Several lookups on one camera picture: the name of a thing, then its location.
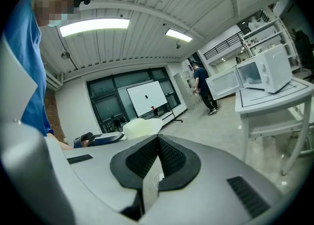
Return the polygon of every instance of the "ceiling light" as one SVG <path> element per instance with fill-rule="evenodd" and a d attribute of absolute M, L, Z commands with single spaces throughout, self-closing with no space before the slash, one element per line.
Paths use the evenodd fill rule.
<path fill-rule="evenodd" d="M 168 31 L 166 32 L 166 35 L 181 39 L 181 40 L 186 41 L 186 42 L 189 42 L 190 40 L 192 40 L 191 37 L 189 37 L 185 34 L 182 34 L 180 32 L 174 31 L 172 29 L 168 29 Z"/>
<path fill-rule="evenodd" d="M 129 19 L 92 19 L 81 22 L 76 22 L 68 24 L 66 26 L 60 27 L 61 35 L 67 36 L 70 34 L 75 34 L 79 32 L 104 29 L 104 28 L 128 28 L 130 20 Z"/>

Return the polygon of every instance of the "window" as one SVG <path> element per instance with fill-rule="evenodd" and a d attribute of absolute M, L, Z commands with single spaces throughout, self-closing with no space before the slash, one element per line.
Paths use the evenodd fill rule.
<path fill-rule="evenodd" d="M 169 104 L 139 116 L 149 119 L 155 114 L 162 116 L 180 104 L 164 68 L 128 72 L 87 83 L 94 113 L 103 133 L 122 132 L 126 123 L 137 118 L 127 88 L 153 81 L 159 81 Z"/>

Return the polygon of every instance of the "ceiling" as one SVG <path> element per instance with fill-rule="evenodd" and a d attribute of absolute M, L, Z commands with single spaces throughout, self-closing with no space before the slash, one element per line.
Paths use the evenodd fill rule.
<path fill-rule="evenodd" d="M 65 81 L 109 67 L 147 62 L 178 62 L 215 36 L 273 0 L 92 0 L 77 20 L 128 18 L 128 29 L 103 29 L 62 37 L 58 27 L 43 27 L 40 44 L 46 66 Z M 193 38 L 166 36 L 171 28 Z M 71 59 L 61 53 L 68 51 Z"/>

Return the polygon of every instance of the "white microwave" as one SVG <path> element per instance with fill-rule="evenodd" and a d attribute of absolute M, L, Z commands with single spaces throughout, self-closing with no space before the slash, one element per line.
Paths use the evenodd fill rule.
<path fill-rule="evenodd" d="M 206 82 L 212 97 L 219 99 L 244 87 L 275 93 L 291 79 L 287 52 L 280 44 L 207 78 Z"/>

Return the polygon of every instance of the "gray device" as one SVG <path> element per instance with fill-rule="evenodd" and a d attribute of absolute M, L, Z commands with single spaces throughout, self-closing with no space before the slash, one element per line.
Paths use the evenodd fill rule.
<path fill-rule="evenodd" d="M 153 135 L 62 151 L 27 125 L 1 123 L 0 133 L 5 172 L 50 224 L 264 224 L 288 203 L 235 156 L 185 139 Z M 157 156 L 165 178 L 145 213 L 142 180 Z"/>

